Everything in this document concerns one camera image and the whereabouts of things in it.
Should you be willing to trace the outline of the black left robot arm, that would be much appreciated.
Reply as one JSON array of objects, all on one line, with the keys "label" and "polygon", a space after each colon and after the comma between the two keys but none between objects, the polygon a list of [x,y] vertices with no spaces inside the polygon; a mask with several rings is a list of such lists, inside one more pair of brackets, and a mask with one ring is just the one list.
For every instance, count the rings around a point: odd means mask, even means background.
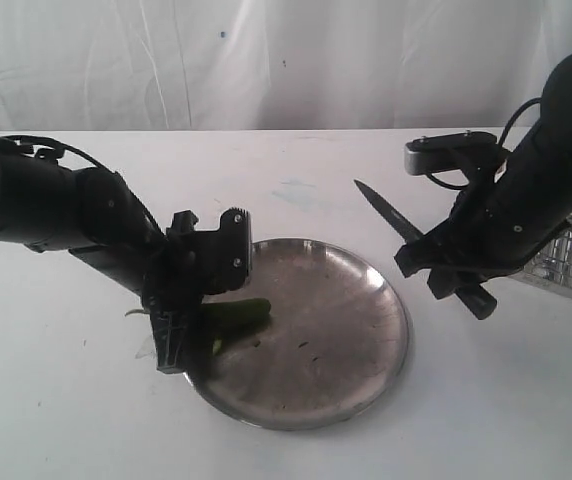
[{"label": "black left robot arm", "polygon": [[207,296],[244,286],[252,270],[250,214],[224,211],[198,231],[190,210],[161,229],[123,177],[48,137],[0,136],[0,242],[66,251],[140,298],[157,369],[186,369],[187,334]]}]

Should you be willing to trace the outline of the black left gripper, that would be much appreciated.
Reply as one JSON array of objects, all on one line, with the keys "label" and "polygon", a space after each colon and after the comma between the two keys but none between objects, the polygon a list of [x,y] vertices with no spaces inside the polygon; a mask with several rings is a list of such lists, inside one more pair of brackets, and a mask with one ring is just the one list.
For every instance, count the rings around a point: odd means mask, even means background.
[{"label": "black left gripper", "polygon": [[[148,232],[140,245],[145,257],[142,307],[150,317],[157,358],[163,374],[186,370],[184,342],[191,314],[207,293],[242,288],[252,271],[252,229],[247,210],[222,213],[217,230],[195,229],[198,217],[190,210],[173,215],[163,232]],[[208,240],[207,268],[202,254]]]}]

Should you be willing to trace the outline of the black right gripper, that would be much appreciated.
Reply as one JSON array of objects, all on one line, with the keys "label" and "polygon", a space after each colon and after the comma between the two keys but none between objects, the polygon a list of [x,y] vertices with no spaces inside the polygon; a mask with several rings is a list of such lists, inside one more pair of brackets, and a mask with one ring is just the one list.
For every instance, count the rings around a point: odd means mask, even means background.
[{"label": "black right gripper", "polygon": [[405,278],[432,269],[428,286],[437,299],[485,299],[479,277],[512,274],[541,249],[541,193],[526,184],[477,184],[428,234],[402,238],[394,259]]}]

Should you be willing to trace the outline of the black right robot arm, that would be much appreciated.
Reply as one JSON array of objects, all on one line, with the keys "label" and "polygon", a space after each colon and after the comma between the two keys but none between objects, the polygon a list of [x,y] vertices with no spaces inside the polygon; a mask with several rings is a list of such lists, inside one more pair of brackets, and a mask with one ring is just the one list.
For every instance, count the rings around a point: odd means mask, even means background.
[{"label": "black right robot arm", "polygon": [[409,277],[428,269],[438,298],[521,270],[567,228],[572,213],[572,55],[548,77],[539,118],[513,150],[488,132],[416,139],[411,175],[461,171],[468,180],[446,220],[395,256]]}]

